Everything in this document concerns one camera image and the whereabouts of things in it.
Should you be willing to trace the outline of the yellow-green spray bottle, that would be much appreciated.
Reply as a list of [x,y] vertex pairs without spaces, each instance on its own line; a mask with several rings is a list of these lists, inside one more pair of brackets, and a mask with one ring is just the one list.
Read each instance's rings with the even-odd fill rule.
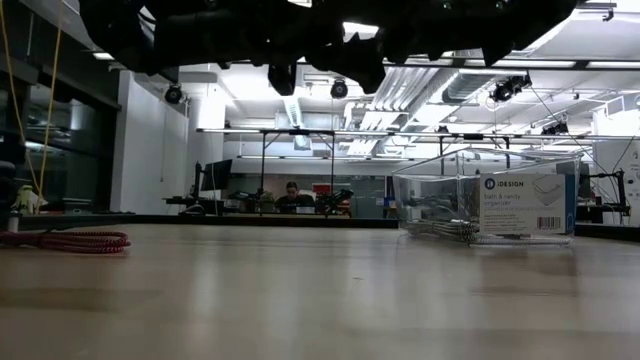
[[13,208],[21,214],[33,215],[36,213],[37,205],[43,207],[47,204],[48,202],[46,200],[39,200],[38,195],[33,191],[31,185],[23,185],[18,190]]

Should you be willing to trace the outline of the person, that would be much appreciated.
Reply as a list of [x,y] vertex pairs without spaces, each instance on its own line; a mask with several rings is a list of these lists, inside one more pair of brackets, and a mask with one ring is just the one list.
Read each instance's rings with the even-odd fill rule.
[[275,208],[279,213],[296,213],[299,207],[314,207],[315,202],[312,196],[299,193],[298,185],[289,181],[286,184],[286,195],[278,198]]

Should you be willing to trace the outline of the clear plastic organizer bin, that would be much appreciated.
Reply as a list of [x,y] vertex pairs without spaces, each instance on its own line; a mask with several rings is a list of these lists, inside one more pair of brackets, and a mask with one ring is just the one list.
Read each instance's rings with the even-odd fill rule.
[[467,245],[564,245],[577,216],[580,154],[464,148],[392,175],[399,225]]

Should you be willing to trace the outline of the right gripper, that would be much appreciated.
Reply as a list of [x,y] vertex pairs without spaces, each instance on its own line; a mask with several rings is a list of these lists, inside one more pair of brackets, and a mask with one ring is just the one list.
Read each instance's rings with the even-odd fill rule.
[[[387,60],[402,64],[414,55],[436,61],[446,52],[478,49],[491,66],[515,47],[507,25],[514,14],[513,0],[402,0],[394,18],[380,26],[381,50]],[[376,39],[358,34],[305,58],[318,70],[357,82],[365,94],[375,93],[386,77]]]

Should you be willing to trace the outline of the black background station frame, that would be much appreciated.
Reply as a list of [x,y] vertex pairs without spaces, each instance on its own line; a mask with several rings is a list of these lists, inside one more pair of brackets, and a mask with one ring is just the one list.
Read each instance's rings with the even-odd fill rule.
[[322,129],[198,128],[219,135],[223,157],[232,171],[267,175],[325,176],[336,186],[339,176],[387,177],[395,170],[467,147],[488,147],[495,135],[482,133],[403,133]]

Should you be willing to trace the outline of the black computer monitor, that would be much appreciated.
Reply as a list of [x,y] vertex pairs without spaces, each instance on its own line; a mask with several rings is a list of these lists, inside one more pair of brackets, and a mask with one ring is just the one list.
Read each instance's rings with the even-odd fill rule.
[[216,191],[228,187],[232,168],[232,160],[208,163],[201,171],[201,190]]

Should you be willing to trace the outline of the metal ventilation duct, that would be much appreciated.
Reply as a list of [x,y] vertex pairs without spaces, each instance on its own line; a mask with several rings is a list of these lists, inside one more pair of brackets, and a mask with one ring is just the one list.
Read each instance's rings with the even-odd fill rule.
[[464,103],[490,84],[493,78],[492,74],[459,72],[442,91],[442,101],[452,104]]

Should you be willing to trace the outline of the background office desk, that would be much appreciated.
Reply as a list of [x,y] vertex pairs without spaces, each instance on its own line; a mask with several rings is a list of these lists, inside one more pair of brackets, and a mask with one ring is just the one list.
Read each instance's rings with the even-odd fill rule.
[[221,200],[170,197],[164,198],[164,201],[167,205],[183,206],[183,209],[178,212],[180,216],[222,216],[224,214],[224,202]]

